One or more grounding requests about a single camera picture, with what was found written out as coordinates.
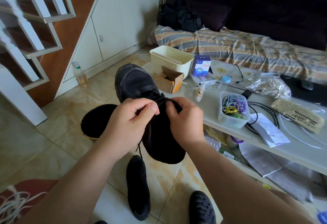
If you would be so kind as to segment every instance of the black bag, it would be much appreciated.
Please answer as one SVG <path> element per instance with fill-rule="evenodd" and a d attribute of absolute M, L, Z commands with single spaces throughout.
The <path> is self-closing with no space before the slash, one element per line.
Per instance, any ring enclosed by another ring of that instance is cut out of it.
<path fill-rule="evenodd" d="M 185 0 L 163 4 L 157 16 L 157 25 L 188 32 L 194 32 L 202 27 L 199 15 L 187 6 Z"/>

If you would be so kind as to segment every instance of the computer mouse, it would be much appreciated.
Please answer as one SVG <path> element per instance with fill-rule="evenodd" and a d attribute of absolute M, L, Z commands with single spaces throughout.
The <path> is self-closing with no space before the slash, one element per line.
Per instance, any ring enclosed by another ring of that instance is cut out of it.
<path fill-rule="evenodd" d="M 307 90 L 313 90 L 313 83 L 307 80 L 301 80 L 301 86 Z"/>

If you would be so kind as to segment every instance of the baseboard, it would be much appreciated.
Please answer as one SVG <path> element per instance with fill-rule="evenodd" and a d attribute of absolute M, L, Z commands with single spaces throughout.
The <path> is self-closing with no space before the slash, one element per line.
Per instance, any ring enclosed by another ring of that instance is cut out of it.
<path fill-rule="evenodd" d="M 95 65 L 91 67 L 90 69 L 87 69 L 85 71 L 87 78 L 91 78 L 94 75 L 102 72 L 103 70 L 107 69 L 111 65 L 117 63 L 118 61 L 124 59 L 125 57 L 129 56 L 130 54 L 134 53 L 138 49 L 143 48 L 146 45 L 146 42 L 141 42 L 140 44 L 137 44 L 133 47 L 130 47 L 128 49 L 125 49 L 124 51 L 120 52 L 119 54 L 116 54 L 115 56 L 99 63 L 98 65 Z M 70 89 L 73 89 L 74 87 L 78 86 L 78 81 L 75 77 L 67 79 L 63 81 L 59 89 L 57 91 L 57 94 L 55 98 L 59 97 L 60 95 L 64 94 L 65 92 L 69 91 Z"/>

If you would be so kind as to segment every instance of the person's left hand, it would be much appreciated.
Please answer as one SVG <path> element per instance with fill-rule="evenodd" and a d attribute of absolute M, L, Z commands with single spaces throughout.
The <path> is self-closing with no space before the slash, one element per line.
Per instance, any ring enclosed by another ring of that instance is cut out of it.
<path fill-rule="evenodd" d="M 147 98 L 128 98 L 116 107 L 97 142 L 108 144 L 112 155 L 119 160 L 141 141 L 145 126 L 153 115 L 158 114 L 156 102 Z"/>

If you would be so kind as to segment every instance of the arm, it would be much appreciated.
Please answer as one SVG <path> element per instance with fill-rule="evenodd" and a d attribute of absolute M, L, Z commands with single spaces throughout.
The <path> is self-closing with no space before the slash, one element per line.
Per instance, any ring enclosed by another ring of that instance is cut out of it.
<path fill-rule="evenodd" d="M 190 156 L 227 223 L 312 223 L 207 144 L 198 106 L 185 98 L 174 100 L 183 110 L 178 114 L 167 102 L 173 136 Z"/>
<path fill-rule="evenodd" d="M 159 109 L 149 99 L 119 105 L 90 151 L 17 223 L 87 223 L 113 165 L 139 143 L 154 114 Z"/>

